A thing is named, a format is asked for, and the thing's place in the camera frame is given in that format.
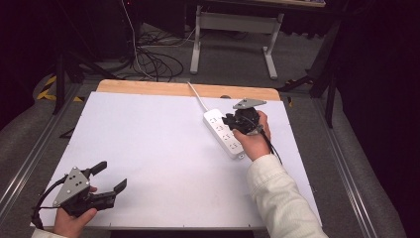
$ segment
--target white power strip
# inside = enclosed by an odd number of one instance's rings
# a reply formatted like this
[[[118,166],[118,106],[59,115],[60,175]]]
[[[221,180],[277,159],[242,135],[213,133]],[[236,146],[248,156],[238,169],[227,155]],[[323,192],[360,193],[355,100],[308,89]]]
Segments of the white power strip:
[[[245,156],[244,148],[229,127],[223,123],[222,117],[220,110],[212,109],[204,113],[203,121],[229,157],[242,159]]]

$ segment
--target desk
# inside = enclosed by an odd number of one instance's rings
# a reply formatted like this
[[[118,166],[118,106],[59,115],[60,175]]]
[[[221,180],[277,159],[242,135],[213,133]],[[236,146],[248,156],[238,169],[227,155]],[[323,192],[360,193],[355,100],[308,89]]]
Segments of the desk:
[[[277,4],[286,6],[301,6],[307,8],[322,8],[325,6],[324,2],[306,2],[300,0],[258,0],[225,2],[232,2],[233,4],[250,4],[250,2],[255,2],[255,4]],[[263,18],[230,14],[207,13],[202,12],[201,10],[202,6],[198,5],[195,19],[194,48],[192,52],[190,68],[190,72],[192,74],[196,74],[198,72],[198,63],[200,59],[200,31],[201,29],[214,29],[225,31],[242,31],[251,33],[271,34],[268,47],[263,47],[262,53],[265,59],[266,66],[268,68],[269,77],[271,79],[277,79],[277,72],[275,70],[274,62],[272,61],[271,53],[281,27],[281,22],[284,16],[283,13],[279,13],[277,18]]]
[[[195,86],[207,106],[222,113],[233,111],[238,100],[210,97],[267,100],[259,108],[270,118],[271,134],[279,135],[272,143],[318,215],[277,91]],[[92,178],[92,184],[103,189],[98,192],[127,179],[114,209],[99,212],[89,223],[99,229],[263,228],[246,185],[251,161],[230,159],[205,127],[202,115],[187,84],[104,80],[89,96],[52,182],[68,168],[90,168],[100,161],[107,161],[108,168]],[[54,198],[51,193],[44,205]],[[54,212],[42,210],[41,217],[46,227],[51,226]]]

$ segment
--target gray carpet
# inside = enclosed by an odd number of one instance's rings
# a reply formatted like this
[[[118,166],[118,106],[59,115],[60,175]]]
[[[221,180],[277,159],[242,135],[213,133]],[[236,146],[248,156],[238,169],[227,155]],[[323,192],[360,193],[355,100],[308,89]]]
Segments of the gray carpet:
[[[273,60],[279,75],[270,80],[265,68],[262,47],[269,36],[248,34],[241,40],[234,40],[232,34],[208,32],[202,38],[201,58],[198,74],[189,73],[192,43],[176,48],[149,48],[151,52],[170,55],[182,62],[184,71],[178,76],[193,83],[239,85],[252,87],[281,87],[289,79],[305,75],[305,68],[311,66],[321,39],[307,40],[302,36],[280,34],[273,51]],[[175,68],[177,64],[168,62]],[[38,95],[46,83],[34,91]],[[77,92],[88,97],[95,90],[100,77],[87,75]],[[323,119],[319,117],[313,100],[308,96],[309,85],[302,85],[292,92],[282,93],[291,127],[314,192],[324,230],[329,237],[364,237],[360,223],[349,200],[334,158],[333,148],[328,140]],[[292,106],[287,100],[292,99]],[[0,132],[0,189],[4,192],[18,172],[21,164],[33,150],[38,138],[52,117],[54,101],[37,100],[36,104],[17,117]],[[38,164],[19,193],[6,219],[0,227],[0,237],[30,237],[31,207],[36,204],[38,194],[48,184],[53,171],[68,143],[59,135],[76,126],[84,102],[71,102],[62,119],[52,132],[51,139],[41,155]],[[338,138],[343,155],[361,193],[377,237],[404,237],[404,231],[392,204],[383,192],[372,172],[352,128],[343,114],[340,95],[337,95],[333,114],[333,133]],[[86,230],[83,237],[110,237],[108,231]],[[255,231],[255,237],[268,237],[266,231]]]

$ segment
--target desk leg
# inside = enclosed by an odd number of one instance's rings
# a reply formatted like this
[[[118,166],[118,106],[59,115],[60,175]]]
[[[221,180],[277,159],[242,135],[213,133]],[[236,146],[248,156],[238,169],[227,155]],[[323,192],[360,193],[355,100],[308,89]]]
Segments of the desk leg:
[[[280,31],[281,22],[283,21],[284,14],[278,14],[277,21],[274,24],[274,27],[272,29],[271,33],[271,40],[268,47],[263,47],[263,56],[265,58],[266,66],[268,68],[269,72],[269,78],[275,80],[277,79],[277,72],[275,71],[274,62],[272,61],[271,52],[274,48],[275,40],[277,40],[278,32]]]
[[[194,49],[192,50],[192,59],[191,59],[191,68],[189,72],[191,74],[197,74],[198,72],[198,63],[200,61],[200,16],[201,16],[202,6],[197,6],[197,11],[195,14],[195,39],[194,39]]]

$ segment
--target dark wall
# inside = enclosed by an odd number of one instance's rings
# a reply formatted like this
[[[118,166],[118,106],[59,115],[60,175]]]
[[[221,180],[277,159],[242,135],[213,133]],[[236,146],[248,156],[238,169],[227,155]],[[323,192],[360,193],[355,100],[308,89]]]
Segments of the dark wall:
[[[53,65],[49,36],[30,4],[0,3],[0,130],[34,104],[34,88]]]
[[[415,1],[376,1],[343,25],[334,51],[344,111],[408,237],[420,237],[418,9]]]

